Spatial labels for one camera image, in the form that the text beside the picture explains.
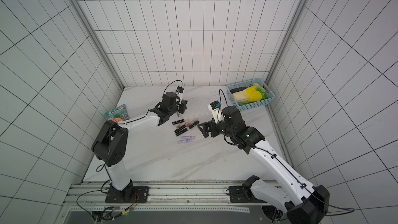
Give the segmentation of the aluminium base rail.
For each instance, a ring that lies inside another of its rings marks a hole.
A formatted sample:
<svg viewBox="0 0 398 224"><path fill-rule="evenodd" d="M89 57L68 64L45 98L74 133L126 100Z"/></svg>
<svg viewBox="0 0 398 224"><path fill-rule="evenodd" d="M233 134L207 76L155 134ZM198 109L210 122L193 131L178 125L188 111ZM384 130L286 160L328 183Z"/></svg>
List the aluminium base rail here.
<svg viewBox="0 0 398 224"><path fill-rule="evenodd" d="M298 206L313 190L304 183L289 183L293 192L275 181L182 181L131 182L118 191L106 181L72 185L64 200L60 217L77 212L99 217L125 211L184 211L250 213L251 207L271 207L285 212L286 206Z"/></svg>

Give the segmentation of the yellow green toy cabbage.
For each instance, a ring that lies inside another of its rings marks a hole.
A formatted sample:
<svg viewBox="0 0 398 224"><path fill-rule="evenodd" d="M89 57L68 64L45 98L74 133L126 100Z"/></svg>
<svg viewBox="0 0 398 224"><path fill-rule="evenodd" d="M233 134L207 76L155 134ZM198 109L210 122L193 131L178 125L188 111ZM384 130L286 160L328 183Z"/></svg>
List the yellow green toy cabbage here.
<svg viewBox="0 0 398 224"><path fill-rule="evenodd" d="M268 98L266 90L258 83L254 83L251 87L242 91L235 92L232 96L239 105L259 102Z"/></svg>

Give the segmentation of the pink clear lip gloss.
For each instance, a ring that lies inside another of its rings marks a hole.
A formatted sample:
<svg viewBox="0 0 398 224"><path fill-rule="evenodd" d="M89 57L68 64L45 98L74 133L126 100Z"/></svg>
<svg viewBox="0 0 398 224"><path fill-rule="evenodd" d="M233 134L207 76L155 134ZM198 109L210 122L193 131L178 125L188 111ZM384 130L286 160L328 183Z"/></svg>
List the pink clear lip gloss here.
<svg viewBox="0 0 398 224"><path fill-rule="evenodd" d="M185 126L185 125L188 124L189 122L190 122L189 120L185 120L183 123L181 123L181 124L179 124L179 125L177 126L177 129L182 128L183 126Z"/></svg>

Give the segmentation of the blue plastic basket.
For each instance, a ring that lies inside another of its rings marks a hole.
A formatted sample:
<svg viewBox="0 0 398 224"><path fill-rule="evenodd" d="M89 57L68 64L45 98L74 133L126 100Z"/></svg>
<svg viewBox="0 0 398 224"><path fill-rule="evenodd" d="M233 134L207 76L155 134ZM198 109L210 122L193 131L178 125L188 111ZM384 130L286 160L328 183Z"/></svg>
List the blue plastic basket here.
<svg viewBox="0 0 398 224"><path fill-rule="evenodd" d="M275 97L271 89L259 78L228 85L227 94L240 111L269 105Z"/></svg>

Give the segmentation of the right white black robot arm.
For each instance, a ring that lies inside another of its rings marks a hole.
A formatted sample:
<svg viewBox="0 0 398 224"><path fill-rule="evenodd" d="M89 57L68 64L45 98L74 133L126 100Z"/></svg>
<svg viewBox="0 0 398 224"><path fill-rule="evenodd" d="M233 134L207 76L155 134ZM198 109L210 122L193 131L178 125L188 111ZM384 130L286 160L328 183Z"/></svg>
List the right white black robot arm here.
<svg viewBox="0 0 398 224"><path fill-rule="evenodd" d="M272 186L257 176L251 176L244 183L244 193L255 200L271 204L287 215L292 224L318 224L329 211L330 193L323 186L314 186L296 172L275 152L265 136L256 128L245 124L235 106L221 107L218 101L208 105L213 118L200 123L202 135L215 138L222 135L236 146L254 157L279 183Z"/></svg>

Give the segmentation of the teal mint candy bag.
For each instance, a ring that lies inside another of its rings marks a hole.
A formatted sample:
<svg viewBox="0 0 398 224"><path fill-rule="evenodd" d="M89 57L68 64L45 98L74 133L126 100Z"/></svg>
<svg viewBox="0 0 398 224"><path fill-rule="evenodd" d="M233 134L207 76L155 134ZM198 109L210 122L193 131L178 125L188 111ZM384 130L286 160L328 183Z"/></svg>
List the teal mint candy bag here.
<svg viewBox="0 0 398 224"><path fill-rule="evenodd" d="M105 114L107 120L112 120L113 118L122 118L124 121L129 120L130 117L127 113L126 105L122 104Z"/></svg>

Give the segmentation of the purple lip balm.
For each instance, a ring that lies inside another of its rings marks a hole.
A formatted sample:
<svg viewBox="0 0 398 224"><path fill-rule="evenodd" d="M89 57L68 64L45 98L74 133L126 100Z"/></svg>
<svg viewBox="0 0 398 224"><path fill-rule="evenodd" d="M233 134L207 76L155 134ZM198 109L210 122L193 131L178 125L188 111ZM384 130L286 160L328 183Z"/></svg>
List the purple lip balm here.
<svg viewBox="0 0 398 224"><path fill-rule="evenodd" d="M190 142L192 142L192 139L180 140L180 141L178 141L177 143L178 143L178 144L185 144L185 143L190 143Z"/></svg>
<svg viewBox="0 0 398 224"><path fill-rule="evenodd" d="M182 140L192 140L192 139L195 139L195 136L182 136L181 139Z"/></svg>

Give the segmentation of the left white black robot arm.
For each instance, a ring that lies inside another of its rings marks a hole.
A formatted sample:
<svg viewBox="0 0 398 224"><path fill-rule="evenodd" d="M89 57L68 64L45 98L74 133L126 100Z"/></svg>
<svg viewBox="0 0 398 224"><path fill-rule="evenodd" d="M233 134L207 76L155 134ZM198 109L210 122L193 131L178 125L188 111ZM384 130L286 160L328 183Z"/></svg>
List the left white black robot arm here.
<svg viewBox="0 0 398 224"><path fill-rule="evenodd" d="M110 186L106 193L106 203L146 203L149 187L135 187L127 173L124 156L127 140L148 129L163 125L176 113L183 114L187 109L187 102L182 98L183 87L175 92L165 92L162 101L147 114L136 119L115 122L106 121L97 135L91 150L96 158L103 161L104 168L110 179Z"/></svg>

